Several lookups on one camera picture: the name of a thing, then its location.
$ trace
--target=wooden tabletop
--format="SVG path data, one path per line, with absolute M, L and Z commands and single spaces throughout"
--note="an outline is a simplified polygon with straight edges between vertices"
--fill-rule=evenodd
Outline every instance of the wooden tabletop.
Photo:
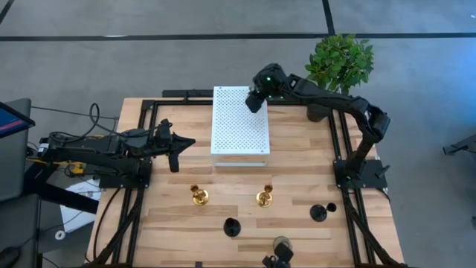
M 141 98 L 124 100 L 119 131 L 137 127 Z M 140 231 L 135 250 L 137 267 L 262 267 L 262 259 L 273 252 L 272 242 L 286 236 L 292 243 L 293 267 L 353 267 L 349 235 L 341 192 L 335 186 L 335 160 L 327 119 L 313 123 L 303 106 L 268 106 L 271 155 L 267 167 L 214 167 L 210 157 L 212 106 L 160 106 L 159 122 L 168 118 L 178 135 L 196 143 L 180 156 L 180 172 L 171 173 L 167 157 L 154 159 L 150 187 L 145 192 Z M 345 156 L 338 117 L 335 121 Z M 347 116 L 353 148 L 360 142 L 355 120 Z M 369 157 L 375 158 L 372 150 Z M 192 202 L 190 186 L 208 191 L 205 206 Z M 269 208 L 256 204 L 264 185 L 273 185 Z M 99 217 L 114 189 L 100 199 L 97 220 L 89 242 L 88 258 Z M 363 189 L 371 231 L 387 252 L 403 262 L 390 204 L 373 189 Z M 131 206 L 135 195 L 132 195 Z M 123 191 L 114 199 L 104 217 L 97 241 L 98 252 L 116 232 Z M 309 216 L 314 204 L 333 202 L 337 211 L 317 223 Z M 225 219 L 241 222 L 241 233 L 230 238 L 223 232 Z M 364 243 L 358 231 L 362 261 Z M 123 240 L 120 259 L 125 261 L 129 233 Z

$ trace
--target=gold candlestick holder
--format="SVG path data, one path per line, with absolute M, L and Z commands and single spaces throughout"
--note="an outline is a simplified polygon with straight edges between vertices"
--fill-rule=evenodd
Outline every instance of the gold candlestick holder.
M 272 185 L 265 185 L 265 190 L 259 192 L 256 195 L 256 203 L 262 208 L 268 208 L 273 203 L 273 196 L 271 192 L 273 191 Z
M 198 185 L 190 186 L 193 192 L 192 200 L 195 205 L 204 205 L 208 202 L 208 192 L 199 188 Z

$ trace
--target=black round object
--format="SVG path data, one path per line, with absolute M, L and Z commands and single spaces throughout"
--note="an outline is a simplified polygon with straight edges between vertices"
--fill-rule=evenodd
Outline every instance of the black round object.
M 337 210 L 337 206 L 333 203 L 330 202 L 327 204 L 327 211 L 335 212 Z
M 327 218 L 327 210 L 322 205 L 313 205 L 310 214 L 311 218 L 317 222 L 323 222 Z
M 229 237 L 236 237 L 241 232 L 241 224 L 234 218 L 228 218 L 223 225 L 223 231 Z

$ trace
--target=monitor screen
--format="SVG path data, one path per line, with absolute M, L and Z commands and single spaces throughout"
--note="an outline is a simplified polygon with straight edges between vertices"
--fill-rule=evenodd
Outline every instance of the monitor screen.
M 4 103 L 0 103 L 0 138 L 26 130 L 35 122 Z

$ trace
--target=gray floor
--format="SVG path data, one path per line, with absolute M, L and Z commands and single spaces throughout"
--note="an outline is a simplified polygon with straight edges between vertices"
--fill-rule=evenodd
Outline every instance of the gray floor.
M 476 2 L 469 0 L 331 0 L 330 5 L 337 32 L 476 32 Z M 0 36 L 326 30 L 318 0 L 16 0 Z M 102 114 L 118 115 L 123 98 L 248 85 L 271 62 L 304 75 L 317 41 L 0 42 L 1 101 L 28 97 L 37 106 L 78 112 L 97 102 Z M 379 154 L 391 165 L 387 179 L 405 261 L 415 267 L 473 267 L 476 167 L 468 153 L 444 156 L 441 147 L 476 133 L 476 39 L 371 43 L 375 71 L 353 93 L 392 118 Z M 90 125 L 87 118 L 52 112 L 33 111 L 32 117 L 33 142 L 52 130 L 81 133 Z M 64 179 L 57 183 L 67 185 Z M 54 213 L 52 220 L 58 220 Z M 47 256 L 60 266 L 81 264 L 91 228 L 80 231 Z M 45 251 L 54 248 L 50 240 Z

